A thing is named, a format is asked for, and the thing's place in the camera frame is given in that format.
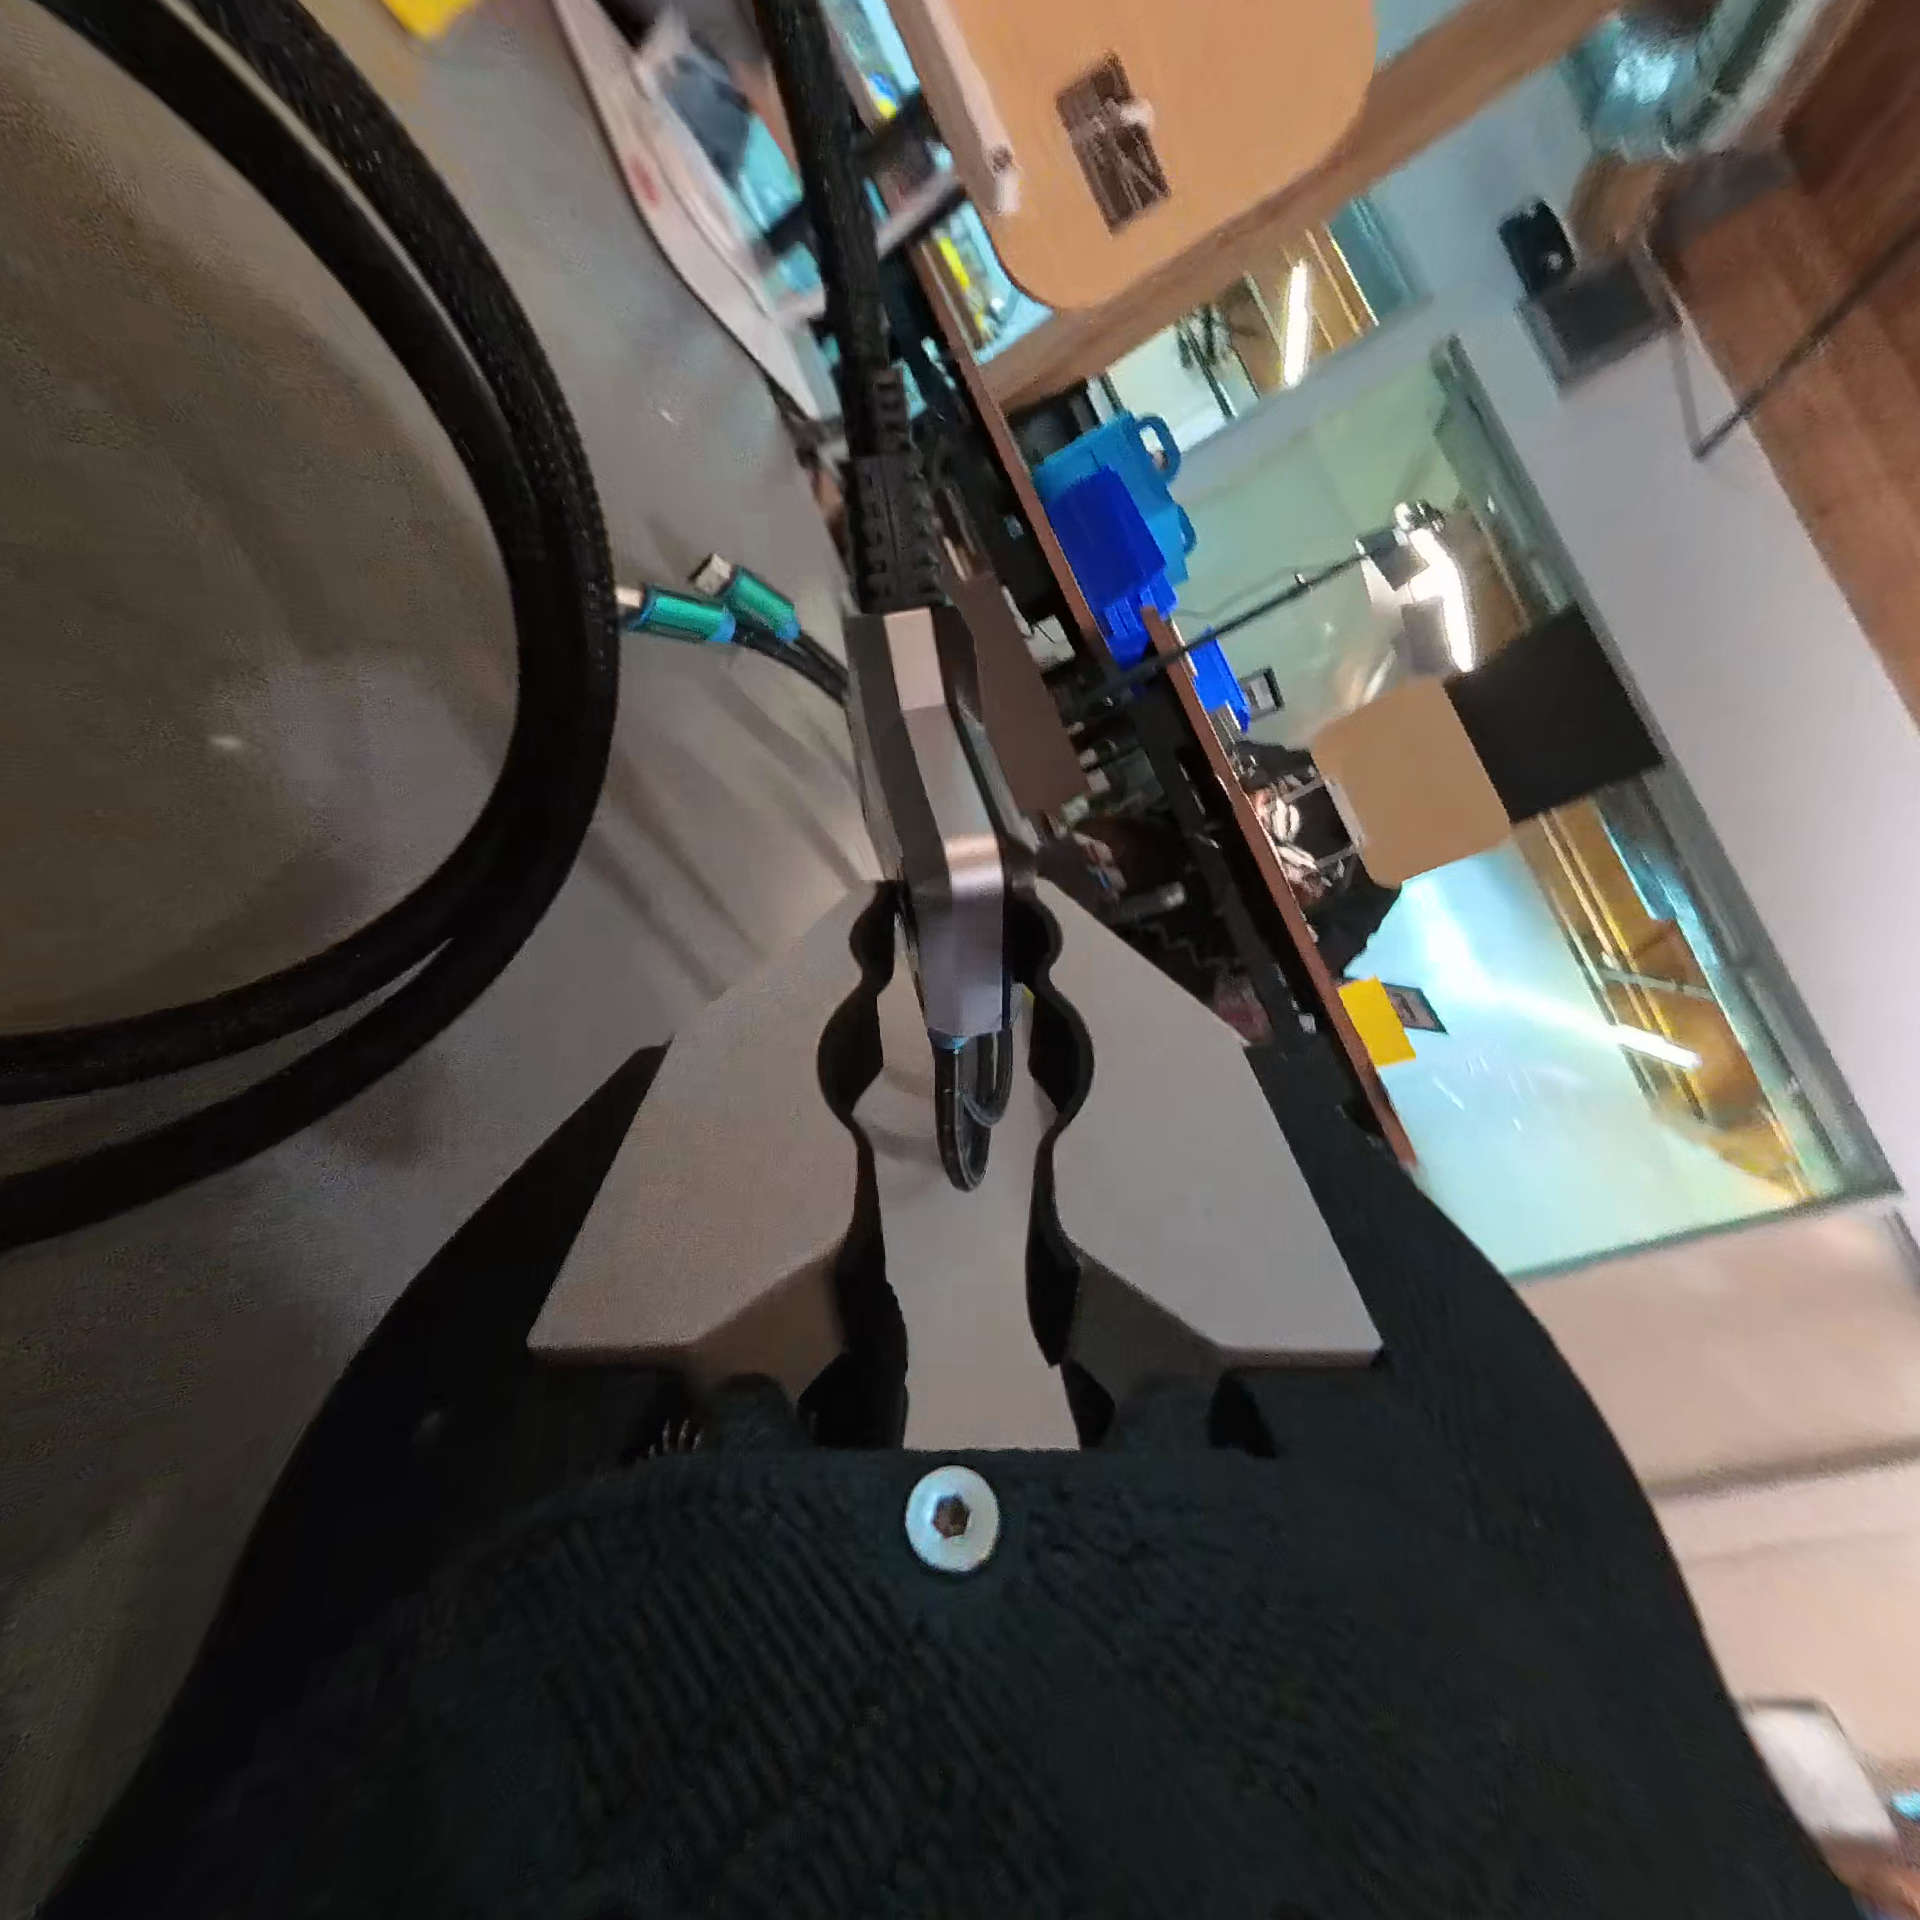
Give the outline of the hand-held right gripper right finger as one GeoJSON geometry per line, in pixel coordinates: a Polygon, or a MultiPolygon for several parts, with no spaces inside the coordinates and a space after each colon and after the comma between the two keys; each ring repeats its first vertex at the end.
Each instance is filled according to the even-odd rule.
{"type": "Polygon", "coordinates": [[[1383,1326],[1226,1023],[1044,879],[1017,908],[1044,1092],[1027,1322],[1073,1442],[1226,1375],[1373,1366],[1383,1326]]]}

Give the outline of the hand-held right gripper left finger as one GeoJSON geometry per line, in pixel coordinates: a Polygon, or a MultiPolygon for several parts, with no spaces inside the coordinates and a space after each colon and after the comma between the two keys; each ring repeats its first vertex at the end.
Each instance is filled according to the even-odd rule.
{"type": "Polygon", "coordinates": [[[823,1442],[910,1442],[910,1314],[859,1100],[884,1070],[896,883],[662,1044],[530,1322],[541,1360],[643,1360],[709,1398],[772,1375],[823,1442]]]}

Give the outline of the silver adapter hub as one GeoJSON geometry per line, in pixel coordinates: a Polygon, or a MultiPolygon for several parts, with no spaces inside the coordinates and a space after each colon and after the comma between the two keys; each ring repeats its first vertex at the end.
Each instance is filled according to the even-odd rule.
{"type": "Polygon", "coordinates": [[[987,741],[982,642],[963,606],[851,608],[847,719],[859,815],[883,851],[896,942],[935,1055],[935,1145],[948,1190],[982,1190],[1017,1100],[1017,1030],[1045,986],[1032,824],[987,741]]]}

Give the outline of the plain wooden board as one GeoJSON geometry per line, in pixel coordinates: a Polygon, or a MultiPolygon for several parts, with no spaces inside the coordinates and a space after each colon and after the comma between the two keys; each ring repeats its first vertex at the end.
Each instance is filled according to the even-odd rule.
{"type": "Polygon", "coordinates": [[[1442,678],[1387,682],[1329,719],[1309,761],[1380,883],[1413,883],[1513,837],[1513,815],[1442,678]]]}

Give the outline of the black boom rod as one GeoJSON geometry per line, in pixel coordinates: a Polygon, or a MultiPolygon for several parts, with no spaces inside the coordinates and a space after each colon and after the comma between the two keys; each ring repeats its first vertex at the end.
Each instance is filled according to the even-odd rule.
{"type": "Polygon", "coordinates": [[[1281,591],[1208,622],[1204,639],[1183,639],[1177,650],[1150,650],[1145,665],[1128,665],[1128,674],[1100,678],[1094,693],[1079,693],[1073,705],[1062,705],[1062,719],[1079,727],[1100,705],[1119,705],[1128,693],[1169,678],[1183,657],[1317,597],[1321,581],[1337,581],[1347,571],[1380,571],[1399,608],[1437,608],[1452,665],[1475,674],[1469,580],[1442,538],[1442,507],[1413,498],[1413,501],[1399,501],[1399,518],[1383,531],[1354,538],[1347,557],[1337,557],[1321,571],[1298,571],[1281,591]]]}

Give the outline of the black partition panel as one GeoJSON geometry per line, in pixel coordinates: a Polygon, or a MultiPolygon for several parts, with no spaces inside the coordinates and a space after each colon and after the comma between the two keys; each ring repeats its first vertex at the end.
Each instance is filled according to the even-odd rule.
{"type": "Polygon", "coordinates": [[[1668,766],[1585,606],[1442,678],[1513,824],[1668,766]]]}

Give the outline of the stack of blue bins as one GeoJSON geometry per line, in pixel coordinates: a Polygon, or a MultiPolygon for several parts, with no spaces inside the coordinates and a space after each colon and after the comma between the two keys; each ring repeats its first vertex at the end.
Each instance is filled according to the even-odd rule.
{"type": "Polygon", "coordinates": [[[1165,414],[1109,414],[1032,472],[1045,531],[1094,608],[1109,657],[1145,665],[1145,608],[1177,608],[1194,525],[1177,501],[1183,446],[1165,414]]]}

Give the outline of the wooden board with dark tag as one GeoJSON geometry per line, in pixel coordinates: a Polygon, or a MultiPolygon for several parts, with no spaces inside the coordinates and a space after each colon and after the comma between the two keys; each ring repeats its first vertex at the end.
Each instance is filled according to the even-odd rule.
{"type": "Polygon", "coordinates": [[[1100,308],[1354,126],[1373,0],[896,0],[1006,283],[1100,308]]]}

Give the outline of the brown desk with black frame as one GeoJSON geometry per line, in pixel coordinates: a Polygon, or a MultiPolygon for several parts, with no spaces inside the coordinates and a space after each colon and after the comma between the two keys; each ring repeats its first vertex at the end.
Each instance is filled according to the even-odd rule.
{"type": "MultiPolygon", "coordinates": [[[[1079,674],[1117,674],[1109,639],[1071,571],[1071,547],[1032,498],[1032,473],[1019,463],[1019,446],[1006,429],[1006,411],[987,393],[987,373],[969,347],[963,308],[948,298],[943,253],[935,247],[910,247],[897,260],[884,260],[884,283],[910,288],[926,315],[926,326],[897,326],[897,343],[935,347],[935,368],[953,390],[963,411],[963,446],[982,449],[991,488],[987,488],[987,518],[969,507],[969,531],[982,538],[982,557],[1032,557],[1032,581],[1044,597],[1017,597],[1017,608],[1044,608],[1062,619],[1073,665],[1079,674]]],[[[1401,1133],[1401,1113],[1337,995],[1337,974],[1317,956],[1309,911],[1281,879],[1281,858],[1254,817],[1254,801],[1237,779],[1237,761],[1225,743],[1225,734],[1208,727],[1204,701],[1194,701],[1194,674],[1169,657],[1169,622],[1150,622],[1150,665],[1165,665],[1165,678],[1145,682],[1132,705],[1119,705],[1117,719],[1132,734],[1132,743],[1155,766],[1165,807],[1204,874],[1208,911],[1225,922],[1225,930],[1237,942],[1237,961],[1269,1013],[1269,1034],[1281,1042],[1281,1055],[1309,1055],[1337,1070],[1337,1100],[1401,1163],[1414,1166],[1414,1139],[1401,1133]]]]}

